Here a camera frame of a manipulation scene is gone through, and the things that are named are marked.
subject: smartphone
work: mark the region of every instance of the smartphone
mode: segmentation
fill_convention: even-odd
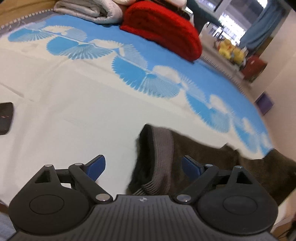
[[[0,135],[5,135],[10,129],[13,116],[13,103],[0,103]]]

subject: blue gripper pad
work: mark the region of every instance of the blue gripper pad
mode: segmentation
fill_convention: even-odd
[[[106,167],[105,157],[98,155],[90,162],[84,165],[84,172],[93,180],[96,181],[98,177],[103,173]]]
[[[204,173],[205,168],[203,165],[199,164],[197,161],[192,159],[190,156],[184,156],[182,158],[182,170],[189,177],[190,181],[194,181],[201,174]]]

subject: bed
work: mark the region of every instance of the bed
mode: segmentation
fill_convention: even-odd
[[[202,60],[50,10],[1,31],[0,102],[15,107],[10,132],[0,136],[7,204],[43,165],[67,168],[99,154],[106,170],[97,182],[113,197],[125,193],[146,123],[254,159],[272,148],[257,109]]]

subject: blue curtain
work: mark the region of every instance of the blue curtain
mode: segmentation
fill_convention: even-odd
[[[251,52],[257,50],[274,31],[285,12],[277,0],[268,0],[266,8],[241,38],[239,47],[247,46]]]

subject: ribbed black plate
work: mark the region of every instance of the ribbed black plate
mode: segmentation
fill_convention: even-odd
[[[57,235],[34,236],[18,232],[11,241],[275,241],[265,232],[254,236],[231,236],[204,224],[189,205],[169,196],[126,196],[97,205],[80,226]]]

